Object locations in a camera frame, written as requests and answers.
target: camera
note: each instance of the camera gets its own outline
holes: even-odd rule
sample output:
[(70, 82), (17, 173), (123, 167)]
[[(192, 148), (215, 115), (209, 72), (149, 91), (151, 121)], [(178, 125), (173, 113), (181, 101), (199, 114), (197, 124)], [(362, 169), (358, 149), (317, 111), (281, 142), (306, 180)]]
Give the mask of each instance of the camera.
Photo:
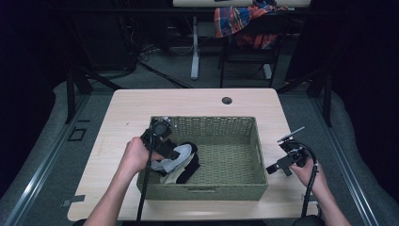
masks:
[(177, 145), (168, 139), (168, 136), (172, 133), (170, 126), (168, 117), (164, 117), (162, 120), (152, 119), (150, 127), (140, 138), (148, 150), (152, 149), (165, 158), (174, 160), (179, 157), (180, 153), (174, 151)]
[(284, 170), (285, 175), (290, 176), (293, 174), (289, 167), (296, 163), (297, 166), (299, 167), (304, 167), (306, 164), (306, 159), (308, 158), (308, 154), (306, 149), (300, 146), (299, 142), (297, 142), (294, 139), (290, 139), (290, 137), (297, 133), (298, 131), (304, 129), (305, 127), (302, 127), (293, 133), (281, 138), (278, 140), (278, 142), (282, 143), (279, 145), (286, 153), (287, 155), (282, 157), (277, 161), (277, 163), (271, 165), (270, 167), (266, 168), (267, 172), (269, 174), (272, 174), (276, 172), (279, 169)]

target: forearm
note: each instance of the forearm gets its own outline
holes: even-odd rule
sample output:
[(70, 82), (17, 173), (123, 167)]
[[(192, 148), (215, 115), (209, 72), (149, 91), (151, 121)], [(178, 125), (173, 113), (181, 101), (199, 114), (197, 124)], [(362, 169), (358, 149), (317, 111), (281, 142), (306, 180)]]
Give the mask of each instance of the forearm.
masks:
[(335, 202), (334, 196), (331, 194), (328, 187), (323, 187), (322, 189), (313, 191), (316, 196), (320, 208), (322, 210), (325, 223), (327, 226), (340, 225), (346, 226), (350, 225), (349, 221), (344, 216), (338, 204)]
[(118, 169), (85, 225), (116, 225), (124, 196), (133, 176)]

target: chair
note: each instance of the chair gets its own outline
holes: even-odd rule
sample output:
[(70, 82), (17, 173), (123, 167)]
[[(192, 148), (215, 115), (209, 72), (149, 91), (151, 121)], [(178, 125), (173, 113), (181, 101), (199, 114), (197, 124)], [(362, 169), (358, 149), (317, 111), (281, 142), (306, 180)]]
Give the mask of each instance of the chair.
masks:
[[(256, 19), (251, 20), (246, 27), (235, 34), (226, 37), (222, 47), (222, 53), (219, 60), (220, 69), (220, 87), (223, 88), (223, 81), (237, 78), (225, 77), (225, 64), (260, 64), (260, 69), (264, 64), (273, 65), (269, 86), (272, 87), (276, 72), (276, 66), (279, 61), (279, 51), (281, 43), (291, 26), (291, 21), (287, 16), (277, 13), (267, 13)], [(255, 49), (253, 46), (243, 47), (231, 44), (231, 39), (238, 35), (259, 35), (259, 34), (279, 34), (270, 49)]]

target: wicker basket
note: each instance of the wicker basket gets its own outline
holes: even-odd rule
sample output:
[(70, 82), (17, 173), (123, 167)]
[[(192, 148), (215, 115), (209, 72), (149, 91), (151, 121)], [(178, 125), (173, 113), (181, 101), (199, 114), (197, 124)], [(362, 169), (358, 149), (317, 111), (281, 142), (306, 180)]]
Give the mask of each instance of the wicker basket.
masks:
[[(195, 143), (200, 167), (183, 185), (160, 184), (160, 175), (151, 171), (146, 199), (258, 201), (262, 197), (267, 180), (255, 118), (169, 118), (176, 125), (169, 138), (177, 144)], [(137, 178), (140, 191), (143, 179), (144, 170)]]

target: table top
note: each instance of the table top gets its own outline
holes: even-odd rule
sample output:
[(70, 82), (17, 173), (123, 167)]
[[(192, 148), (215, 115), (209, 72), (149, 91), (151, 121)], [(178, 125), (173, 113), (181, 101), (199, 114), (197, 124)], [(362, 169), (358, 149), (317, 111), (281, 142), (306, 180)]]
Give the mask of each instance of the table top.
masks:
[[(279, 7), (306, 8), (311, 0), (279, 0)], [(252, 5), (252, 0), (229, 0), (216, 2), (215, 0), (173, 0), (174, 7), (186, 8), (217, 8), (217, 7), (247, 7)]]
[[(232, 103), (223, 104), (224, 97), (232, 98)], [(126, 143), (144, 133), (151, 116), (255, 117), (266, 167), (285, 156), (277, 140), (290, 133), (273, 89), (118, 90), (110, 102), (75, 193), (84, 195), (85, 200), (72, 203), (69, 220), (88, 217), (117, 170)], [(306, 187), (295, 174), (287, 177), (282, 170), (266, 176), (269, 186), (258, 202), (146, 200), (142, 220), (299, 218)], [(136, 177), (126, 193), (120, 220), (136, 220), (141, 195)], [(308, 213), (317, 213), (314, 204), (310, 204)]]

